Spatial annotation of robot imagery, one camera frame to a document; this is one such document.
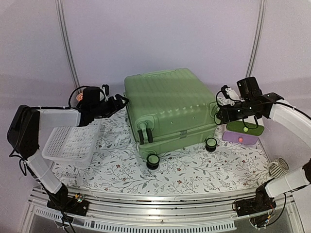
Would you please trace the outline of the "green hard-shell suitcase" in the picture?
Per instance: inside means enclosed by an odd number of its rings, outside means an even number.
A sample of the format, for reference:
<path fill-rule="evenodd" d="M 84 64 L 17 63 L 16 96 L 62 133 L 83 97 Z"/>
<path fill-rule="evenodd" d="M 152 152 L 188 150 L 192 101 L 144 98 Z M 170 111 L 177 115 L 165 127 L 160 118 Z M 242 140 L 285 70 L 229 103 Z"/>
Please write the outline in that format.
<path fill-rule="evenodd" d="M 132 133 L 149 169 L 158 168 L 161 154 L 213 137 L 215 96 L 188 68 L 128 76 L 124 88 Z"/>

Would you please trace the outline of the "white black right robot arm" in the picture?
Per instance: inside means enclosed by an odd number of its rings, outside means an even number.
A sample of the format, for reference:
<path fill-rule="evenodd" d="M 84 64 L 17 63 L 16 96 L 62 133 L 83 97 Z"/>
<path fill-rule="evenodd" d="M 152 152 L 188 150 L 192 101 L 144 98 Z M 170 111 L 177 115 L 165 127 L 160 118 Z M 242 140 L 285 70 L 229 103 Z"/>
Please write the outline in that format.
<path fill-rule="evenodd" d="M 254 120 L 265 117 L 284 128 L 286 133 L 276 138 L 276 133 L 266 136 L 271 139 L 267 144 L 276 144 L 276 150 L 283 152 L 281 143 L 290 142 L 290 136 L 294 142 L 311 145 L 311 118 L 296 107 L 290 105 L 282 96 L 271 92 L 263 94 L 255 77 L 247 77 L 237 81 L 239 93 L 224 85 L 220 93 L 231 100 L 231 104 L 219 105 L 216 118 L 221 124 L 227 124 L 237 120 L 245 120 L 254 117 Z M 287 174 L 271 178 L 255 190 L 252 199 L 238 200 L 234 203 L 238 216 L 251 215 L 263 211 L 273 210 L 276 207 L 274 198 L 290 191 L 297 191 L 311 184 L 311 163 L 296 168 Z"/>

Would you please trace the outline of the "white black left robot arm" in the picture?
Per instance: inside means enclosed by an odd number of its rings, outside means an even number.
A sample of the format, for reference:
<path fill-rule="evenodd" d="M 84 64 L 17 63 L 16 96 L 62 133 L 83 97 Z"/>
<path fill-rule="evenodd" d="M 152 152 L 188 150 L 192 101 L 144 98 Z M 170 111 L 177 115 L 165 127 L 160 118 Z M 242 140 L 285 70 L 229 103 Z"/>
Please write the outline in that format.
<path fill-rule="evenodd" d="M 41 135 L 58 127 L 84 127 L 95 119 L 109 118 L 123 109 L 129 100 L 120 94 L 109 95 L 109 86 L 81 86 L 82 98 L 65 107 L 20 105 L 7 132 L 13 150 L 31 176 L 44 188 L 49 199 L 62 211 L 72 207 L 68 189 L 46 163 L 41 150 Z"/>

